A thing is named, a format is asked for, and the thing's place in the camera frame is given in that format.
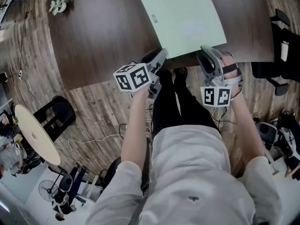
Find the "chair leg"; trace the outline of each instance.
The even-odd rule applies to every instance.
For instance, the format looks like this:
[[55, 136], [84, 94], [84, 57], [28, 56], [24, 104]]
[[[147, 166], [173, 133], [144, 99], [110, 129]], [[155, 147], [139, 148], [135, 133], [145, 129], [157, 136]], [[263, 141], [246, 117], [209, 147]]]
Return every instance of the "chair leg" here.
[[275, 87], [275, 95], [276, 96], [282, 96], [287, 93], [289, 89], [289, 84], [284, 83], [284, 84], [279, 84], [278, 82], [274, 81], [271, 78], [267, 78], [268, 82], [270, 82], [272, 85]]
[[289, 19], [289, 17], [281, 10], [276, 9], [276, 15], [274, 17], [271, 17], [271, 21], [282, 21], [283, 23], [285, 23], [287, 26], [291, 26], [291, 21]]

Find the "small plant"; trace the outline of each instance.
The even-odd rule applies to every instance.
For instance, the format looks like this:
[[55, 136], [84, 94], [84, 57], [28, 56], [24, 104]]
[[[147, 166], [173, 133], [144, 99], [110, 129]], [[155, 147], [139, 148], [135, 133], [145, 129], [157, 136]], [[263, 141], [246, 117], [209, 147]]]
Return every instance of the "small plant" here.
[[49, 12], [52, 11], [53, 15], [57, 15], [57, 13], [61, 13], [66, 9], [66, 3], [65, 0], [56, 0], [56, 1], [51, 1], [51, 7]]

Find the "floor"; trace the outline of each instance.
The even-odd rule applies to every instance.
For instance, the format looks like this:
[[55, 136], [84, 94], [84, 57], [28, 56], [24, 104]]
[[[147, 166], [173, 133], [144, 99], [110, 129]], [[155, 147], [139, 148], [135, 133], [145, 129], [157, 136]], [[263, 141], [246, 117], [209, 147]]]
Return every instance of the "floor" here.
[[[16, 20], [15, 25], [5, 30], [4, 41], [0, 42], [0, 68], [10, 76], [4, 85], [7, 98], [12, 97], [15, 104], [23, 104], [34, 112], [54, 96], [64, 96], [76, 112], [76, 123], [63, 133], [60, 140], [74, 138], [84, 142], [118, 134], [119, 124], [128, 121], [130, 96], [121, 93], [115, 81], [71, 91], [64, 88], [53, 53], [46, 1], [15, 2], [10, 5], [7, 12], [6, 21]], [[292, 21], [291, 31], [300, 34], [300, 0], [266, 0], [266, 2], [271, 16], [274, 15], [275, 8], [285, 11]], [[27, 10], [29, 15], [24, 23]], [[241, 63], [239, 67], [244, 76], [244, 94], [247, 105], [254, 117], [268, 121], [277, 117], [282, 109], [287, 109], [294, 110], [299, 120], [300, 84], [288, 81], [289, 92], [284, 96], [276, 97], [271, 84], [252, 76], [250, 63]], [[20, 69], [23, 71], [23, 81], [17, 77]], [[190, 67], [189, 75], [190, 89], [201, 101], [200, 86], [203, 85], [203, 74], [200, 67]], [[218, 109], [213, 116], [219, 119], [222, 113], [223, 110]], [[224, 119], [234, 122], [233, 112], [229, 110]], [[235, 125], [224, 122], [220, 123], [220, 128], [230, 154], [232, 174], [236, 175], [244, 168], [239, 145], [236, 142]], [[73, 160], [80, 160], [91, 171], [86, 176], [88, 180], [92, 180], [95, 174], [108, 168], [111, 162], [120, 156], [121, 144], [122, 139], [118, 135], [108, 137], [102, 142], [81, 144], [70, 141], [74, 151], [72, 153], [67, 141], [55, 143], [61, 157], [60, 166], [70, 171], [73, 167]]]

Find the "wooden table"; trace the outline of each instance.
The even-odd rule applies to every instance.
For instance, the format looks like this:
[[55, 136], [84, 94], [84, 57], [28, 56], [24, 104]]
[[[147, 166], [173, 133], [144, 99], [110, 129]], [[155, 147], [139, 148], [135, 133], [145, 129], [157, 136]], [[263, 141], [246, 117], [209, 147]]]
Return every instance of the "wooden table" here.
[[[212, 0], [227, 44], [217, 46], [238, 62], [272, 62], [273, 38], [264, 0]], [[141, 0], [69, 0], [63, 14], [49, 13], [56, 61], [67, 89], [113, 79], [113, 72], [139, 61], [160, 43]], [[197, 66], [195, 53], [164, 68]]]
[[22, 105], [15, 106], [15, 115], [19, 120], [18, 125], [22, 134], [34, 151], [45, 161], [59, 165], [60, 156], [53, 141], [35, 116]]

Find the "round white table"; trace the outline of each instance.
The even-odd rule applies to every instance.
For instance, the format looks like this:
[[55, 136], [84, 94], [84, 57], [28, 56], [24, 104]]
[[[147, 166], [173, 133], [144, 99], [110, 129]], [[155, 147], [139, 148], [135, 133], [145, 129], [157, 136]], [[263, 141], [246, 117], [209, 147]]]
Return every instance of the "round white table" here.
[[27, 142], [45, 161], [60, 164], [60, 157], [54, 143], [36, 117], [23, 105], [15, 106], [18, 125]]

